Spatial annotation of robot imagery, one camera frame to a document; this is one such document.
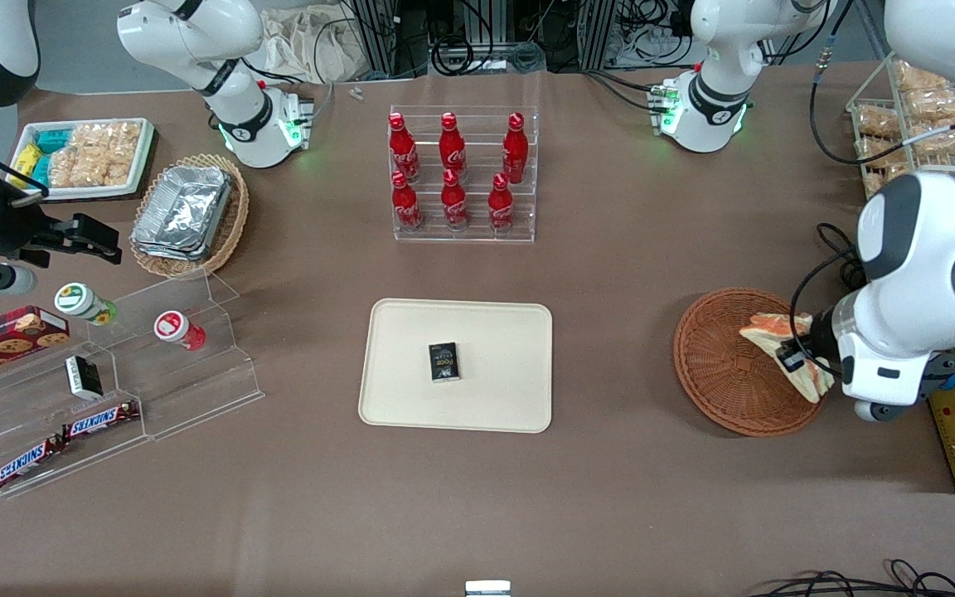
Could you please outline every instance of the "beige tray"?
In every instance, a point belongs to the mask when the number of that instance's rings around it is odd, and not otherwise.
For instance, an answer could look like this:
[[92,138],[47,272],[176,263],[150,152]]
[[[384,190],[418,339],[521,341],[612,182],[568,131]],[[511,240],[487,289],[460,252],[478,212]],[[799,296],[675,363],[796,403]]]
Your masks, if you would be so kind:
[[[458,381],[434,383],[429,344],[455,342]],[[539,434],[550,425],[552,317],[533,303],[383,298],[360,389],[369,425]]]

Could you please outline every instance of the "wicker basket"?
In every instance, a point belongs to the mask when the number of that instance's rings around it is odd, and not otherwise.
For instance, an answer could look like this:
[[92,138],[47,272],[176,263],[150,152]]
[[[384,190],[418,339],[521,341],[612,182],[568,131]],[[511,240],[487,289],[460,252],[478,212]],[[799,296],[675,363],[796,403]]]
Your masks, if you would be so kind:
[[[197,268],[205,268],[208,272],[215,272],[222,268],[223,264],[226,264],[230,254],[235,252],[235,247],[238,246],[238,241],[242,238],[245,218],[250,214],[250,190],[246,188],[238,167],[219,155],[194,155],[190,158],[178,160],[170,167],[175,166],[215,166],[230,173],[231,177],[234,178],[230,196],[227,197],[227,208],[223,212],[223,219],[220,220],[220,227],[216,228],[216,238],[212,241],[212,252],[209,254],[208,260],[204,261],[167,260],[164,257],[154,257],[141,253],[136,249],[135,243],[132,243],[132,253],[145,271],[166,277],[182,275]],[[168,169],[169,167],[166,167],[147,187],[147,191],[143,194],[143,203],[139,204],[138,211],[135,214],[136,223],[143,216],[143,212],[149,203],[149,197],[153,194],[157,182],[162,180]]]
[[687,396],[728,430],[755,438],[786,435],[815,419],[812,404],[772,357],[739,335],[756,313],[787,313],[779,296],[726,288],[690,306],[673,338],[673,361]]

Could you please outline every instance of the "acrylic display stand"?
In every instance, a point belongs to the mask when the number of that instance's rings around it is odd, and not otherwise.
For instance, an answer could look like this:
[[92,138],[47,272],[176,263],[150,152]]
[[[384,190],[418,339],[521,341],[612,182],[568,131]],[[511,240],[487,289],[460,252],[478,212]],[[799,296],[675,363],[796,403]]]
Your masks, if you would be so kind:
[[[72,318],[72,343],[1,367],[0,466],[61,432],[61,425],[113,405],[137,400],[143,416],[73,439],[63,453],[5,485],[0,496],[19,495],[263,397],[253,362],[235,344],[223,309],[236,296],[222,279],[198,269],[116,299],[118,316],[110,325],[97,328]],[[155,318],[170,309],[205,329],[204,347],[189,352],[154,336]],[[80,400],[69,392],[65,359],[72,355],[98,367],[103,400]]]
[[[408,233],[400,229],[393,211],[393,234],[403,242],[492,242],[533,243],[537,234],[537,148],[541,139],[541,119],[535,106],[408,106],[395,105],[390,112],[405,116],[408,130],[418,146],[419,178],[412,182],[418,196],[419,209],[425,226],[421,231]],[[444,219],[440,203],[440,189],[444,186],[444,170],[440,165],[440,115],[454,112],[458,129],[467,144],[467,214],[470,226],[465,231],[451,231]],[[507,135],[507,117],[512,112],[526,116],[526,136],[530,140],[530,154],[526,175],[518,185],[511,185],[515,196],[514,226],[507,235],[494,235],[489,226],[488,193],[492,192],[492,177],[503,171],[503,137]],[[390,174],[395,170],[393,154],[388,152]],[[386,178],[388,192],[393,186]]]

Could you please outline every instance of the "cookie box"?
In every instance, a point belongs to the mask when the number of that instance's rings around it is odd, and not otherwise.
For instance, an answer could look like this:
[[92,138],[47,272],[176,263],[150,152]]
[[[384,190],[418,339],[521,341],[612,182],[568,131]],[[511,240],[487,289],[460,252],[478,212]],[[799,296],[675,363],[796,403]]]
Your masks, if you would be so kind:
[[68,322],[37,306],[14,309],[0,316],[0,366],[68,341]]

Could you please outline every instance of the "brown table surface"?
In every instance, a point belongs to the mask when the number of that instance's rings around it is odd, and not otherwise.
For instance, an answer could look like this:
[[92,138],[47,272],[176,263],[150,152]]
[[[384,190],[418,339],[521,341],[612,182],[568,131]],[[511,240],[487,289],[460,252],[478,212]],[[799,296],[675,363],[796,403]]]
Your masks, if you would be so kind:
[[[871,64],[835,66],[838,113]],[[636,73],[660,80],[666,73]],[[861,422],[833,392],[806,430],[746,439],[687,400],[671,334],[697,296],[789,296],[829,252],[816,223],[854,230],[856,167],[812,142],[812,68],[769,68],[724,151],[652,136],[639,109],[579,75],[344,86],[310,151],[244,170],[253,207],[221,274],[239,344],[268,395],[185,434],[0,500],[0,595],[458,595],[507,578],[516,594],[743,595],[834,568],[886,580],[883,559],[955,578],[955,495],[925,407]],[[385,117],[398,104],[541,106],[541,214],[532,246],[398,245]],[[162,134],[155,171],[223,153],[192,92],[37,92],[22,121],[133,117]],[[89,212],[126,243],[135,201]],[[119,296],[157,282],[56,255],[49,305],[75,268]],[[833,272],[803,308],[842,294]],[[371,427],[356,415],[368,314],[386,296],[543,303],[555,318],[554,419],[543,434]]]

